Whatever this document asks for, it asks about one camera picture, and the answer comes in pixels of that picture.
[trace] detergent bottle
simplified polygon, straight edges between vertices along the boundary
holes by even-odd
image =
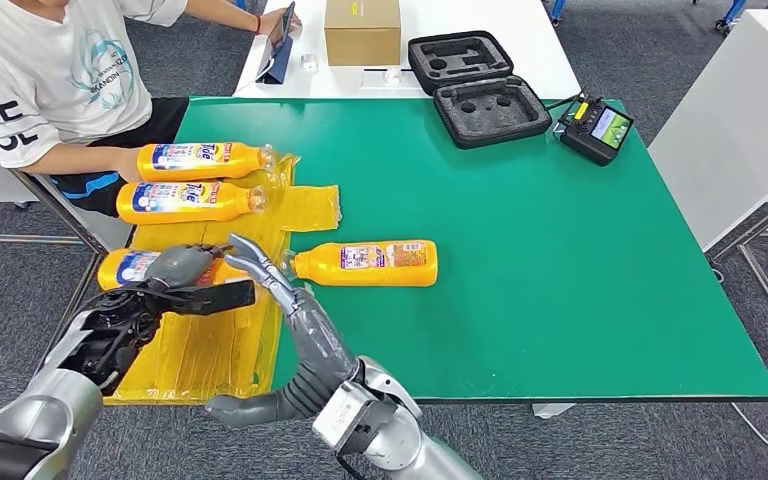
[[[263,187],[222,182],[128,183],[116,197],[119,216],[133,225],[232,220],[265,206]]]
[[[137,154],[137,169],[146,182],[242,178],[274,166],[271,145],[258,148],[239,142],[151,144]]]
[[[437,246],[428,240],[326,243],[288,252],[282,267],[320,285],[427,287],[437,281]]]
[[[113,250],[107,254],[98,267],[98,286],[102,290],[110,290],[121,287],[128,282],[143,281],[149,265],[159,256],[160,252],[127,248]],[[219,285],[248,278],[248,273],[237,270],[225,263],[225,260],[217,258],[199,278],[196,286]]]

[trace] gray carpet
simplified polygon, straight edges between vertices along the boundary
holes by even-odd
[[[558,33],[581,83],[623,99],[648,142],[721,43],[710,30],[726,8],[723,0],[570,0]],[[158,96],[230,94],[251,39],[191,19],[169,29],[129,28]],[[38,205],[26,212],[0,206],[0,232],[68,234]],[[752,248],[768,272],[768,238]],[[78,247],[0,246],[0,405],[27,383],[88,258]],[[739,254],[722,270],[768,367],[768,301]],[[768,403],[744,409],[768,435]],[[427,431],[488,479],[768,479],[768,448],[727,404],[579,405],[551,420],[520,405],[425,412]],[[197,407],[130,407],[104,410],[72,478],[348,477],[313,439],[309,422],[231,431]]]

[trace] white t-shirt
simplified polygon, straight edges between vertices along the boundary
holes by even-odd
[[[187,0],[71,0],[63,23],[0,0],[0,163],[30,165],[151,116],[123,17],[169,26]]]

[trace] person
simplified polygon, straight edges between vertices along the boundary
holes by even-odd
[[[170,26],[184,12],[259,34],[284,9],[259,16],[228,0],[0,0],[0,164],[48,174],[75,205],[116,216],[121,186],[140,181],[137,148],[172,143],[188,104],[150,97],[124,17]]]

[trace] remote controller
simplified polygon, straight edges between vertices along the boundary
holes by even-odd
[[[571,114],[575,104],[578,104],[578,109]],[[581,96],[558,120],[559,124],[566,126],[560,140],[604,167],[616,158],[633,122],[628,115],[602,102],[601,97]]]

